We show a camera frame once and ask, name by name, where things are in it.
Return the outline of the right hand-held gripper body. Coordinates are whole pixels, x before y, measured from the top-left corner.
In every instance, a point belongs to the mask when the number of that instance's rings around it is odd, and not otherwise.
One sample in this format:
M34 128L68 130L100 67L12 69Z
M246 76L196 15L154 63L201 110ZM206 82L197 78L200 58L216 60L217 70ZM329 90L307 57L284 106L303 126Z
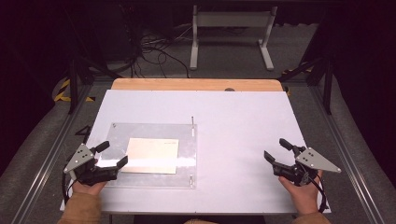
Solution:
M318 175L318 170L340 173L341 169L316 152L312 147L285 146L292 150L295 163L292 166L282 164L272 158L274 175L283 176L295 186L308 185Z

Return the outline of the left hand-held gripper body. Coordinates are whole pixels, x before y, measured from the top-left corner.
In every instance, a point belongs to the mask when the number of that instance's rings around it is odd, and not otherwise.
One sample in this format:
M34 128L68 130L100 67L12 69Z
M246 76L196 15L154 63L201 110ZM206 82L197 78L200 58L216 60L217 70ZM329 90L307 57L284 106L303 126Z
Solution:
M92 186L96 183L116 180L118 167L99 167L96 165L95 154L92 148L81 144L64 167L64 173L71 179L83 185Z

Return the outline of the beige paper sheet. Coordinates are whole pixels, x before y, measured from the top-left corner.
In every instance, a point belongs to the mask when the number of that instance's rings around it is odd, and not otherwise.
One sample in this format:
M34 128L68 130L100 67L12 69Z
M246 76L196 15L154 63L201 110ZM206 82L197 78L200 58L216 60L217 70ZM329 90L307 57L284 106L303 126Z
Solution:
M174 175L177 172L178 139L131 138L124 173Z

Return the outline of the clear acrylic plate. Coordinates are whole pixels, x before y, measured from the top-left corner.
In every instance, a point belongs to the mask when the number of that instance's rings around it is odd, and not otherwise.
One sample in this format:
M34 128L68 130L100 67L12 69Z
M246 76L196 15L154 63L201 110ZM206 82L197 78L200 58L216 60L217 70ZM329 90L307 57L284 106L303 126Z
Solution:
M100 156L101 166L112 166L126 155L131 138L178 139L177 172L174 175L134 174L120 170L112 188L141 189L190 189L190 175L193 188L196 186L197 173L197 136L191 136L191 124L148 124L114 123L110 126L106 140L110 147Z

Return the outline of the person's left hand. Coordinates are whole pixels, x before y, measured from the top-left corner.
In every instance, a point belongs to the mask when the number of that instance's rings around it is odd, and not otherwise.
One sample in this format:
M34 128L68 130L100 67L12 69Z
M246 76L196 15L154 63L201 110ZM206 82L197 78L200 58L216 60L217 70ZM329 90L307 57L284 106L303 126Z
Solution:
M100 192L102 191L102 189L105 187L105 185L106 185L106 182L96 183L92 186L83 185L80 182L76 182L72 186L72 189L74 192L77 192L77 193L85 193L85 194L90 194L93 196L98 196L100 194Z

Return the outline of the person's right hand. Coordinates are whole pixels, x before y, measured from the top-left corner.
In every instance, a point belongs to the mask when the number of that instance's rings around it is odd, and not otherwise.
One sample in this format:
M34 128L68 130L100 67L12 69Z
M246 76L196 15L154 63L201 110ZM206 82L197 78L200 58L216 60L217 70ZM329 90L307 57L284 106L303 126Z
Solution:
M280 176L278 181L290 194L299 216L314 214L318 211L318 188L314 184L297 187L284 176Z

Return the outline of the black metal stand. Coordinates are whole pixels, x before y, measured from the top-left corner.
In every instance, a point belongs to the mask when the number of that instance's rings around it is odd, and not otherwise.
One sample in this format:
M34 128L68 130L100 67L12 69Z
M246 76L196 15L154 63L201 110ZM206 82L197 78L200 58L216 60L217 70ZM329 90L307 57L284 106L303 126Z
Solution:
M105 68L94 61L85 58L81 55L75 56L70 64L69 64L69 75L70 78L70 93L71 93L71 103L69 107L69 114L73 114L78 107L79 104L79 95L78 95L78 78L81 79L84 86L91 85L94 81L94 77L89 67L93 67L99 72L103 73L108 77L112 77L113 79L120 78L120 75L116 74L113 71Z
M308 86L317 86L319 82L324 79L322 103L325 111L330 115L331 112L331 95L332 95L332 76L333 66L329 58L317 58L312 61L302 63L297 68L290 71L286 70L277 80L285 82L297 75L303 73L307 69L311 69L305 82Z

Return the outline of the aluminium floor rail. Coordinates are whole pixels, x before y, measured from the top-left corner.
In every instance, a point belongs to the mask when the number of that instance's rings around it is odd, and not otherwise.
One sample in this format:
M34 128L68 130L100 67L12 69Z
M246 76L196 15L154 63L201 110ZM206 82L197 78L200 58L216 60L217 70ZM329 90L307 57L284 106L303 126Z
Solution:
M366 216L368 217L371 224L385 224L384 218L380 214L379 209L375 204L374 198L368 190L368 186L363 175L361 174L361 171L353 161L351 154L348 151L347 145L334 119L332 118L332 115L327 113L327 110L322 103L320 90L317 87L309 87L309 90L332 133L332 137L337 147L337 153L339 154L340 160L345 167L345 171L353 186L353 189L357 193Z
M78 115L78 111L85 102L85 99L90 93L91 88L91 85L82 85L80 93L75 96L75 100L78 100L77 104L75 105L75 109L70 114L66 115L61 129L56 135L56 138L49 152L47 153L47 157L41 163L40 169L36 173L35 179L26 193L16 215L12 219L11 224L25 224L26 219L31 214L31 211L35 206L41 191L45 187L50 177L50 173L52 172L52 169L59 157L61 146L64 144L64 139L69 133L69 130L71 129L71 126Z

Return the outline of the white metal stand frame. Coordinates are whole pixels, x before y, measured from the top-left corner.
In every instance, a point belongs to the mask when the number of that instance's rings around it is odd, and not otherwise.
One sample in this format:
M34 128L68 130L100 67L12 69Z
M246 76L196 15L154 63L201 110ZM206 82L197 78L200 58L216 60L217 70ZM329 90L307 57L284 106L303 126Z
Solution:
M270 57L267 44L275 22L277 7L264 11L253 12L223 12L223 11L200 11L198 6L193 7L192 11L192 45L190 69L196 70L198 67L199 27L254 27L262 28L264 36L258 40L262 58L266 69L273 71L274 64Z

